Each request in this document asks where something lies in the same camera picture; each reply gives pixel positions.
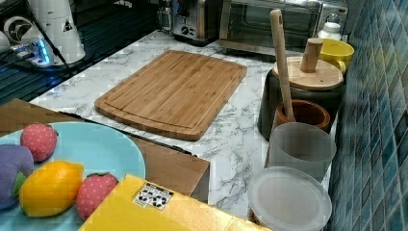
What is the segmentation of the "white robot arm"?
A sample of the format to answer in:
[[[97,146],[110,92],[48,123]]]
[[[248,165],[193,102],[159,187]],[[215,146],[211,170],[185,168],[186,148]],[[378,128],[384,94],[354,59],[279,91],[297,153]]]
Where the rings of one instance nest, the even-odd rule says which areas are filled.
[[[2,32],[19,58],[37,67],[73,67],[87,55],[72,17],[70,0],[1,0],[1,13],[22,4],[25,16],[7,18]]]

